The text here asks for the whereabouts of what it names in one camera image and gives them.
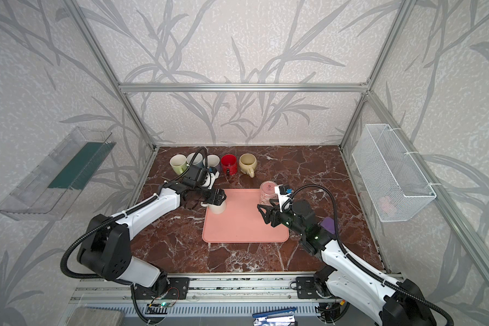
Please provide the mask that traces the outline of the white ceramic mug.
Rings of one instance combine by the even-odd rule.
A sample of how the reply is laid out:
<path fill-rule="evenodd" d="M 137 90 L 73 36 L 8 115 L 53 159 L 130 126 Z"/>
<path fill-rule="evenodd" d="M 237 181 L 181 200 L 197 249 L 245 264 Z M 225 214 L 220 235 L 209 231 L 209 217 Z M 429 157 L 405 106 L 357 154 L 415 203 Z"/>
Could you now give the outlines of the white ceramic mug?
<path fill-rule="evenodd" d="M 212 212 L 213 214 L 219 215 L 222 214 L 226 210 L 226 202 L 222 202 L 221 205 L 213 205 L 213 204 L 208 204 L 202 202 L 200 204 L 202 207 L 207 208 L 208 211 Z"/>

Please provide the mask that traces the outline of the blue polka dot mug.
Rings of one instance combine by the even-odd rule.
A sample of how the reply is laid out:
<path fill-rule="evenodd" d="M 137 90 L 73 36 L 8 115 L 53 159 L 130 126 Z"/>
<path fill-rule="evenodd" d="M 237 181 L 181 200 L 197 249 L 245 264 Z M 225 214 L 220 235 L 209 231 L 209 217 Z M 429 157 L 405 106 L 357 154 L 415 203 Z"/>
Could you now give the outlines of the blue polka dot mug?
<path fill-rule="evenodd" d="M 187 156 L 187 164 L 201 167 L 203 165 L 204 156 L 201 153 L 190 153 Z"/>

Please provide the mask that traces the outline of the pink ghost pattern mug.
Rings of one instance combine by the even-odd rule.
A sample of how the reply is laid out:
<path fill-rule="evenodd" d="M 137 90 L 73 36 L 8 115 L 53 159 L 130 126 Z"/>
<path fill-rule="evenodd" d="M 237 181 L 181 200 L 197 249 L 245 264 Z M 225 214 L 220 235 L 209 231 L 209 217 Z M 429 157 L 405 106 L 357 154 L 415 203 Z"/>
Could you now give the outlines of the pink ghost pattern mug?
<path fill-rule="evenodd" d="M 277 199 L 278 196 L 275 192 L 275 187 L 277 184 L 273 181 L 265 181 L 259 187 L 260 190 L 260 201 L 261 205 L 270 205 L 271 199 Z"/>

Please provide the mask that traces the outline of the lavender ceramic mug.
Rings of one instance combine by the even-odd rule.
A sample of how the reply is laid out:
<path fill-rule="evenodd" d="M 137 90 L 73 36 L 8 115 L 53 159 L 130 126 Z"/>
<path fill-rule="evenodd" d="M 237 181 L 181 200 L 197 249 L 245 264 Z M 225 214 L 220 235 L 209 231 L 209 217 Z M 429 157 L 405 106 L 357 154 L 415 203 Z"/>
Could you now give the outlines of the lavender ceramic mug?
<path fill-rule="evenodd" d="M 216 170 L 221 171 L 221 163 L 220 163 L 219 156 L 214 154 L 208 155 L 207 163 L 209 168 L 215 168 Z"/>

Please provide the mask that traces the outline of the light green ceramic mug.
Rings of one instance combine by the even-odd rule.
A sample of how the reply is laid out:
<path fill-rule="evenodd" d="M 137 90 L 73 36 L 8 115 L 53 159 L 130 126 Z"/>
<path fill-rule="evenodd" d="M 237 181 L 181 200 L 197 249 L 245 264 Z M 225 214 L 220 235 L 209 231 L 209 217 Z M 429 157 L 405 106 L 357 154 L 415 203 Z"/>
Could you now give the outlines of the light green ceramic mug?
<path fill-rule="evenodd" d="M 183 154 L 177 154 L 169 160 L 169 164 L 173 171 L 179 176 L 187 171 L 189 165 L 187 163 L 187 157 Z"/>

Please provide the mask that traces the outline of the red mug black handle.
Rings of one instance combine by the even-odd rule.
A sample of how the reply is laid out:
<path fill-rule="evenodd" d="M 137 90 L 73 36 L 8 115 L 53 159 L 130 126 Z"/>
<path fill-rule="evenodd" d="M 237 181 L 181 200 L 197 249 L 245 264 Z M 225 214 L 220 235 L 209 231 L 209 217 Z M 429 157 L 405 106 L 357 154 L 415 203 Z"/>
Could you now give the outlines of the red mug black handle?
<path fill-rule="evenodd" d="M 238 159 L 233 154 L 226 154 L 221 157 L 221 173 L 227 176 L 236 175 L 238 172 Z"/>

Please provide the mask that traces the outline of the cream speckled squat mug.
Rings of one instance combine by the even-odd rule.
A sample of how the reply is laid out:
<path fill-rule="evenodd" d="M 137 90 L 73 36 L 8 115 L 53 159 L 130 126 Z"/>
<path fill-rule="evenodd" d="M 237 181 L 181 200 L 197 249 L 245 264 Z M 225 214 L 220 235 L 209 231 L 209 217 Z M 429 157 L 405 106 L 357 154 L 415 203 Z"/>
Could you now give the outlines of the cream speckled squat mug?
<path fill-rule="evenodd" d="M 254 178 L 257 166 L 258 160 L 252 153 L 244 153 L 240 156 L 239 168 L 240 172 L 243 174 L 250 176 L 250 178 Z"/>

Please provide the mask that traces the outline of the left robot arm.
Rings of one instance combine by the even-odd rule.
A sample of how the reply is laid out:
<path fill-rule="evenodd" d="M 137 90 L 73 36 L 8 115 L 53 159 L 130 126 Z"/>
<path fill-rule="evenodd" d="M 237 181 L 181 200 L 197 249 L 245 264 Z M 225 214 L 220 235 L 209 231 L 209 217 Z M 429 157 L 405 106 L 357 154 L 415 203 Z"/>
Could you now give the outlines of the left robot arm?
<path fill-rule="evenodd" d="M 111 216 L 96 215 L 86 233 L 64 252 L 61 272 L 69 278 L 101 277 L 163 295 L 170 287 L 167 272 L 134 257 L 131 240 L 162 216 L 178 209 L 190 192 L 199 194 L 204 203 L 224 204 L 225 192 L 214 186 L 219 176 L 220 172 L 210 167 L 206 158 L 199 167 L 191 162 L 185 172 L 164 182 L 155 194 L 139 204 Z"/>

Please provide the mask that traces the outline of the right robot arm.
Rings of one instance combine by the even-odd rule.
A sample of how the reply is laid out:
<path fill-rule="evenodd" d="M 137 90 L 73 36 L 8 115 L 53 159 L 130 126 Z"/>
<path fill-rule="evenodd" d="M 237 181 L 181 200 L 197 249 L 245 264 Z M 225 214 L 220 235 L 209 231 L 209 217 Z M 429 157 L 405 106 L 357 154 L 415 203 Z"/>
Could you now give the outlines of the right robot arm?
<path fill-rule="evenodd" d="M 454 319 L 427 301 L 411 280 L 399 281 L 365 262 L 340 239 L 338 205 L 331 199 L 333 215 L 319 221 L 306 200 L 296 200 L 300 190 L 275 188 L 277 197 L 258 205 L 265 224 L 283 225 L 300 236 L 300 244 L 325 267 L 314 275 L 316 293 L 323 299 L 339 298 L 356 307 L 376 325 L 436 325 L 435 313 L 447 325 Z"/>

